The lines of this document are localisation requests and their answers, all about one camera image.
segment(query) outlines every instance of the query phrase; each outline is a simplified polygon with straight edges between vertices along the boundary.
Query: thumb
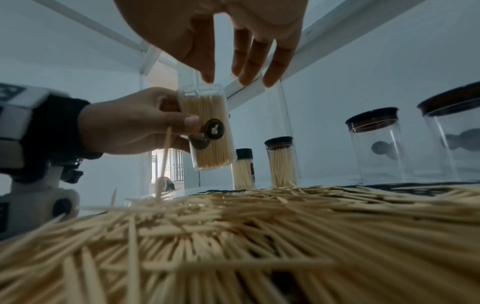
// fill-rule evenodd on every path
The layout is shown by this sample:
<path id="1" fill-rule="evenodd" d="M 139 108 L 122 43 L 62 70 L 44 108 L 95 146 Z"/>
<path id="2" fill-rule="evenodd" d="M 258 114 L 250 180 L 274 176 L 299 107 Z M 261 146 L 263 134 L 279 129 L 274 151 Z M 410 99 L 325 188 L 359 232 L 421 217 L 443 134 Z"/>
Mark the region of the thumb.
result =
<path id="1" fill-rule="evenodd" d="M 199 116 L 180 112 L 158 112 L 149 121 L 148 128 L 155 133 L 166 132 L 168 127 L 175 134 L 193 134 L 202 128 L 202 119 Z"/>

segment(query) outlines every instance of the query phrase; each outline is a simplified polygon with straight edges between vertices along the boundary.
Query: jar filled with toothpicks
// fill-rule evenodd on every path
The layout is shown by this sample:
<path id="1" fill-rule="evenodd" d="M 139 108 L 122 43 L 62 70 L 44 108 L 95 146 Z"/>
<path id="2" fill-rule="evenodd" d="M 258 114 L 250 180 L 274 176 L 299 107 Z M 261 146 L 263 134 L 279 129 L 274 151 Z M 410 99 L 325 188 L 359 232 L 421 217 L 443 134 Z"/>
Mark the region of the jar filled with toothpicks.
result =
<path id="1" fill-rule="evenodd" d="M 237 159 L 222 85 L 191 85 L 178 90 L 181 111 L 198 115 L 203 127 L 188 137 L 193 166 L 216 169 Z"/>
<path id="2" fill-rule="evenodd" d="M 291 136 L 283 136 L 265 141 L 272 187 L 297 185 L 293 140 Z"/>
<path id="3" fill-rule="evenodd" d="M 231 164 L 234 190 L 255 188 L 254 154 L 251 149 L 237 149 L 237 161 Z"/>

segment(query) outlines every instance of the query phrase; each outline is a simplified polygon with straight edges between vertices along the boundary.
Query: fingernail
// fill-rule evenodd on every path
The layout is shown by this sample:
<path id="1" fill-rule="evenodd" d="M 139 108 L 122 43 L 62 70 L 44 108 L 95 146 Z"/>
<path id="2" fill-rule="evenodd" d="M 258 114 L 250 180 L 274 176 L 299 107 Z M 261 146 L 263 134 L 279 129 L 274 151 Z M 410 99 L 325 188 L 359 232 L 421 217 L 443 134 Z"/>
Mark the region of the fingernail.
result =
<path id="1" fill-rule="evenodd" d="M 185 125 L 185 131 L 190 132 L 194 131 L 202 121 L 199 116 L 189 116 L 185 118 L 183 124 Z"/>

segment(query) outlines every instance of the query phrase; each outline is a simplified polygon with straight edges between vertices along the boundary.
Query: white mechanical part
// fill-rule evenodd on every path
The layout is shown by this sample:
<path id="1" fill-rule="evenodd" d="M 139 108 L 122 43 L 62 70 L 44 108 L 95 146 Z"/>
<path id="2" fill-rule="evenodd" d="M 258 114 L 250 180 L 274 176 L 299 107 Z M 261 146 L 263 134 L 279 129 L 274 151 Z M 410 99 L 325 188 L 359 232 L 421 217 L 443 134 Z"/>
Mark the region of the white mechanical part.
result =
<path id="1" fill-rule="evenodd" d="M 62 171 L 51 167 L 35 183 L 12 182 L 11 192 L 0 196 L 0 240 L 34 230 L 61 214 L 62 221 L 78 216 L 79 194 L 58 188 Z"/>

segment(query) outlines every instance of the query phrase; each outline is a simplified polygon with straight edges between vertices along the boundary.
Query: transparent container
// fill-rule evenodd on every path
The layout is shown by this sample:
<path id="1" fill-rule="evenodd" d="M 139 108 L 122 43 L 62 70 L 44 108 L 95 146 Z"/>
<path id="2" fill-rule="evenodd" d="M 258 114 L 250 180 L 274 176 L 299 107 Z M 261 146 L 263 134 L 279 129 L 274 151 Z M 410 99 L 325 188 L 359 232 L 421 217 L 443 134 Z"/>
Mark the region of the transparent container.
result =
<path id="1" fill-rule="evenodd" d="M 237 159 L 222 85 L 191 85 L 178 90 L 180 109 L 201 117 L 203 127 L 188 137 L 193 166 L 216 169 Z"/>
<path id="2" fill-rule="evenodd" d="M 418 105 L 428 125 L 445 178 L 480 180 L 480 82 L 456 88 Z"/>
<path id="3" fill-rule="evenodd" d="M 265 141 L 272 187 L 291 187 L 298 184 L 293 141 L 290 136 Z"/>
<path id="4" fill-rule="evenodd" d="M 345 122 L 363 184 L 415 180 L 402 144 L 397 112 L 398 108 L 380 108 L 355 115 Z"/>
<path id="5" fill-rule="evenodd" d="M 231 164 L 234 190 L 255 189 L 254 154 L 251 149 L 237 149 L 237 160 Z"/>

